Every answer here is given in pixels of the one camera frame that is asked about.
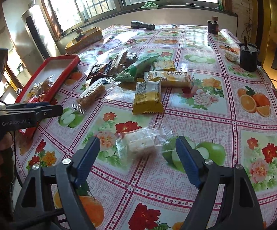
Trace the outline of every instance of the metal screw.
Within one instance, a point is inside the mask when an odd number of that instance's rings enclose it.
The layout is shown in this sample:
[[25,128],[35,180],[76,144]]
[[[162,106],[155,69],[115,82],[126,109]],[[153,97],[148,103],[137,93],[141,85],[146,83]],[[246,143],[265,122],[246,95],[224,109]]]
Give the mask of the metal screw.
[[62,161],[63,164],[67,165],[67,164],[70,164],[71,163],[71,159],[70,158],[65,158],[63,161]]
[[204,163],[211,165],[211,164],[213,164],[213,161],[211,159],[205,159]]
[[238,170],[242,170],[242,169],[243,169],[243,166],[242,166],[241,164],[236,164],[236,168],[237,168]]
[[37,169],[39,169],[39,167],[40,167],[39,164],[34,164],[33,167],[32,167],[32,169],[33,169],[33,170],[37,170]]

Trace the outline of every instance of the plastic tablecloth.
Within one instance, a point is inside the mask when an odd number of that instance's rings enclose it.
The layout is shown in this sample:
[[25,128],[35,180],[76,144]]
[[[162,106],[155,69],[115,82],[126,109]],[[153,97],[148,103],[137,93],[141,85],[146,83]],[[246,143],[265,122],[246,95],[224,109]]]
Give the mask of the plastic tablecloth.
[[[113,25],[103,30],[103,36],[78,53],[79,71],[56,94],[53,102],[64,111],[85,89],[91,67],[102,56],[125,47],[175,61],[177,70],[193,73],[193,89],[162,88],[164,113],[134,116],[135,92],[115,82],[68,125],[59,118],[40,123],[31,148],[18,149],[21,179],[33,164],[55,165],[97,136],[101,148],[87,179],[89,192],[83,203],[92,211],[97,229],[177,230],[198,193],[178,158],[159,153],[125,168],[115,144],[115,133],[162,120],[175,136],[189,137],[224,166],[242,164],[269,226],[277,217],[277,91],[261,67],[250,73],[224,57],[225,51],[239,54],[237,38],[225,29],[216,36],[208,34],[207,27],[189,25],[158,25],[152,31]],[[225,158],[219,158],[222,153],[215,149],[223,151]],[[208,227],[216,222],[222,194],[223,186],[219,186]]]

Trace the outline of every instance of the white wall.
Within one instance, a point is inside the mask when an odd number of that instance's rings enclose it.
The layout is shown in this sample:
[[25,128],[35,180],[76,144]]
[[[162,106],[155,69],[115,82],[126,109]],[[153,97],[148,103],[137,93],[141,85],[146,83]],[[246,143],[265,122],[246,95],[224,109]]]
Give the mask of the white wall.
[[15,48],[26,65],[30,74],[33,74],[43,63],[43,59],[33,40],[29,37],[21,16],[28,10],[32,0],[6,0],[3,2],[5,21],[14,42]]
[[[219,27],[230,30],[236,35],[237,18],[229,16],[219,12],[213,12],[202,9],[192,8],[161,8],[142,10],[115,16],[98,23],[84,27],[87,30],[92,27],[100,27],[105,29],[114,24],[130,26],[131,21],[142,21],[152,24],[186,24],[186,25],[201,25],[207,26],[208,20],[211,20],[211,16],[217,16],[219,18]],[[70,33],[56,42],[61,54],[65,54],[66,45],[75,38],[77,34],[75,32]]]

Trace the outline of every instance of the floral tablecloth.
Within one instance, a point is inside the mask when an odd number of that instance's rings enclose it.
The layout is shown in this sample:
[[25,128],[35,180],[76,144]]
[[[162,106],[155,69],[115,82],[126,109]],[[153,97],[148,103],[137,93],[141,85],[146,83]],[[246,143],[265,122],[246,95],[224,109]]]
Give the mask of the floral tablecloth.
[[[97,136],[101,149],[87,179],[86,199],[97,229],[177,230],[198,192],[178,158],[158,154],[124,168],[115,145],[115,133],[162,120],[175,136],[186,136],[220,156],[213,151],[216,145],[224,152],[225,158],[218,160],[224,166],[242,164],[269,226],[277,217],[277,92],[261,68],[249,73],[224,57],[225,50],[239,54],[236,37],[228,30],[215,36],[206,27],[189,25],[158,25],[153,31],[113,25],[103,36],[78,53],[79,71],[56,94],[54,101],[64,111],[85,89],[86,75],[97,60],[130,46],[130,52],[175,61],[177,70],[193,73],[194,87],[162,88],[164,113],[134,116],[134,91],[116,82],[68,125],[59,118],[42,121],[31,148],[22,151],[19,146],[21,179],[33,164],[55,165]],[[208,227],[215,224],[222,193],[220,186]]]

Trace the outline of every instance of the black flashlight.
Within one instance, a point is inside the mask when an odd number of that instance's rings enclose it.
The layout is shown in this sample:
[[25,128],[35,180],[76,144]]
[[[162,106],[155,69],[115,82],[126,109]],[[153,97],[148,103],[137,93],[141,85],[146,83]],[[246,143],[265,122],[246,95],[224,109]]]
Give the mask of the black flashlight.
[[148,24],[148,23],[144,23],[144,22],[139,22],[139,21],[132,21],[131,22],[131,27],[135,28],[135,29],[146,28],[146,29],[149,29],[149,30],[154,30],[156,28],[156,25]]

